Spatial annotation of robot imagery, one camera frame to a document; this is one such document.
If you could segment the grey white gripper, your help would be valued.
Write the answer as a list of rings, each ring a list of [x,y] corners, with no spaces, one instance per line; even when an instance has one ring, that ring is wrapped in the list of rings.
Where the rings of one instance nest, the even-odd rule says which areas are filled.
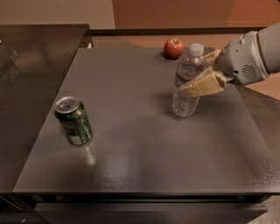
[[[229,42],[222,50],[203,57],[205,68],[219,69],[230,83],[247,86],[266,80],[270,75],[263,62],[257,31],[250,31]],[[213,95],[224,90],[227,79],[221,72],[211,72],[181,86],[179,92],[188,98]]]

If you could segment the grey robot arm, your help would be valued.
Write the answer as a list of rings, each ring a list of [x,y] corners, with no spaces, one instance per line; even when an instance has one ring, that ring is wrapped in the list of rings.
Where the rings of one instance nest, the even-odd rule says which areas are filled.
[[[206,68],[179,88],[186,97],[212,95],[228,83],[247,86],[280,72],[280,24],[250,31],[203,59]]]

